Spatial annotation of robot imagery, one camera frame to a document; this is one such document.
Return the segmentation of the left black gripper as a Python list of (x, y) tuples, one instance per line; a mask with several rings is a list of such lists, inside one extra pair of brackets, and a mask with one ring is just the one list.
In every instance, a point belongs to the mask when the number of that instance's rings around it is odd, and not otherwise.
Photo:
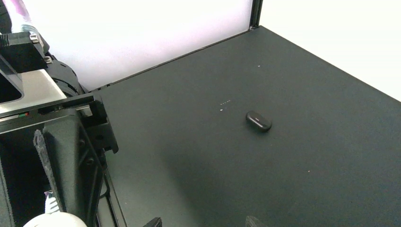
[(33, 143), (48, 180), (45, 213), (67, 212), (96, 224), (103, 149), (119, 147), (100, 95), (88, 93), (0, 115), (0, 133), (44, 124)]

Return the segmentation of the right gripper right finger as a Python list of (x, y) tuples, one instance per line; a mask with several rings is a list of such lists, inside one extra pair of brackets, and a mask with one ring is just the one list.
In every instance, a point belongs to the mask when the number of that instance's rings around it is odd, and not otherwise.
[(267, 226), (256, 217), (247, 216), (245, 219), (245, 227), (267, 227)]

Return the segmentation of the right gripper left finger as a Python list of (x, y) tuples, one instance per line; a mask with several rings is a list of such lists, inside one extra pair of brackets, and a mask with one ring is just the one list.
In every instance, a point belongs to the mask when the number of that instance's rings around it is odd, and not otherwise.
[(160, 217), (155, 217), (146, 223), (143, 227), (162, 227), (162, 219)]

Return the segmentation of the white capsule object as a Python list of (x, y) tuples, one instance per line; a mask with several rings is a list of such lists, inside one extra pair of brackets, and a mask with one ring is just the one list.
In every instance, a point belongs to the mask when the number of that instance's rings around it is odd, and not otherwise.
[(55, 212), (52, 214), (41, 214), (28, 221), (23, 227), (87, 227), (87, 225), (73, 214)]

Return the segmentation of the black earbud charging case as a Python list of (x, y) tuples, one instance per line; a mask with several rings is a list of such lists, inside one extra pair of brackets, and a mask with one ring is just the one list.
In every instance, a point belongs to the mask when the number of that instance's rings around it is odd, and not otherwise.
[(245, 119), (260, 132), (268, 132), (272, 128), (272, 122), (255, 111), (247, 112)]

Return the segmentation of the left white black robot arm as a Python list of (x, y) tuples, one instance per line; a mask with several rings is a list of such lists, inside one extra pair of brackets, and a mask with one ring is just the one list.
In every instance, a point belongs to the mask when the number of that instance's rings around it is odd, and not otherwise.
[(0, 224), (65, 212), (99, 227), (110, 196), (105, 152), (118, 151), (112, 127), (101, 98), (68, 65), (53, 59), (44, 73), (61, 98), (30, 72), (33, 100), (0, 115)]

